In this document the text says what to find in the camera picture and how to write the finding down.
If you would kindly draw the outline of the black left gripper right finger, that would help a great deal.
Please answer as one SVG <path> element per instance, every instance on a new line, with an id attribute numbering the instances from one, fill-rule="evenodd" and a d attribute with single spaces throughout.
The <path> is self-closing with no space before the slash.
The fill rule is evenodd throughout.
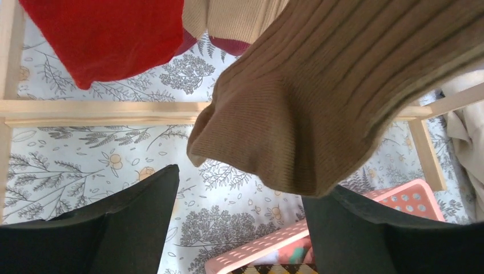
<path id="1" fill-rule="evenodd" d="M 482 223 L 409 215 L 342 186 L 302 202 L 319 273 L 483 272 Z"/>

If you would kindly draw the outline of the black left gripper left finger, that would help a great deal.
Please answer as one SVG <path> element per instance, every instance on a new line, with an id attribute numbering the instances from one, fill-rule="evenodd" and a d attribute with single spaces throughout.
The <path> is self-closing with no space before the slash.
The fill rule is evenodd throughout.
<path id="1" fill-rule="evenodd" d="M 166 166 L 50 220 L 1 226 L 2 273 L 156 273 L 179 186 Z"/>

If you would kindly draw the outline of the brown yellow argyle sock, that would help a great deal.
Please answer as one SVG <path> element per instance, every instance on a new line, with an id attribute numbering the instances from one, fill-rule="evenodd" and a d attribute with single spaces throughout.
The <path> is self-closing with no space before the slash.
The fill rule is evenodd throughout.
<path id="1" fill-rule="evenodd" d="M 318 274 L 315 264 L 245 265 L 229 274 Z"/>

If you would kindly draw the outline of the pink basket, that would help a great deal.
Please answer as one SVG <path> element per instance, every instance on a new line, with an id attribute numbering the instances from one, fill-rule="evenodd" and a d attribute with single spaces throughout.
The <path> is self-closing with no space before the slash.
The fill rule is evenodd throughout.
<path id="1" fill-rule="evenodd" d="M 385 224 L 442 224 L 428 186 L 413 180 L 363 195 L 338 186 L 304 199 L 306 218 L 209 259 L 207 273 L 396 273 Z"/>

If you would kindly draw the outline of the beige striped maroon sock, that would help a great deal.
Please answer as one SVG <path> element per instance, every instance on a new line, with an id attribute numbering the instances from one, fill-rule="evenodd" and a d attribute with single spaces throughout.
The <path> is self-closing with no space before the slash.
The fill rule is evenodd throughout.
<path id="1" fill-rule="evenodd" d="M 185 53 L 203 36 L 217 48 L 240 56 L 280 15 L 286 0 L 189 0 L 183 7 Z"/>

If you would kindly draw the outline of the pink patterned sock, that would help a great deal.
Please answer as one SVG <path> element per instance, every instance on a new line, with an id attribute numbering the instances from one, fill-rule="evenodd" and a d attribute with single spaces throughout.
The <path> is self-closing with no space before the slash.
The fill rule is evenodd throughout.
<path id="1" fill-rule="evenodd" d="M 278 249 L 261 259 L 261 264 L 311 264 L 314 263 L 312 247 L 285 247 Z"/>

